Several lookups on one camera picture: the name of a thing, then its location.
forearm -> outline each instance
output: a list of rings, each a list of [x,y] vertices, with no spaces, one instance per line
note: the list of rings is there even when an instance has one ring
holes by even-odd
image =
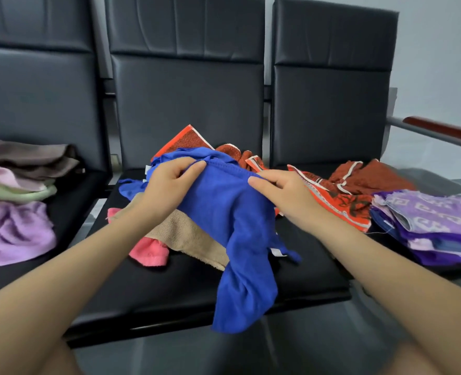
[[[461,374],[461,288],[386,249],[335,216],[315,235],[445,373]]]
[[[37,370],[86,302],[155,225],[145,211],[133,208],[0,290],[0,373]]]

light green towel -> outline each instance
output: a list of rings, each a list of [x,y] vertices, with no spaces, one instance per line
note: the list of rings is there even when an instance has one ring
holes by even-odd
[[[38,192],[27,192],[24,189],[16,189],[0,184],[0,201],[9,201],[15,204],[27,204],[31,201],[41,201],[57,193],[54,185]]]

hand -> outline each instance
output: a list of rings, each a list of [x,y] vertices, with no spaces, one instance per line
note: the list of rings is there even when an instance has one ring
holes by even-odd
[[[258,175],[263,179],[250,176],[249,185],[272,201],[287,219],[300,229],[310,233],[311,222],[329,214],[315,201],[295,172],[265,170]]]
[[[159,164],[152,173],[138,207],[151,212],[157,224],[176,209],[206,167],[203,160],[194,162],[190,157],[173,159]]]

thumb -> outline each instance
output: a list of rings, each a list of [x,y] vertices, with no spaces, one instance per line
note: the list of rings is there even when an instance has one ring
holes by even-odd
[[[248,184],[277,205],[277,201],[280,199],[281,189],[265,179],[256,176],[250,176],[248,178]]]
[[[206,162],[203,160],[200,160],[199,162],[192,164],[183,173],[183,175],[177,179],[177,181],[180,183],[183,183],[184,187],[189,189],[190,186],[196,181],[197,177],[201,175],[201,172],[204,170],[205,167],[206,167]]]

gray cloth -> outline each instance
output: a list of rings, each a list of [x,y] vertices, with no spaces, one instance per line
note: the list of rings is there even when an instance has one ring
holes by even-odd
[[[0,166],[34,180],[65,176],[79,164],[69,144],[36,145],[0,140]]]

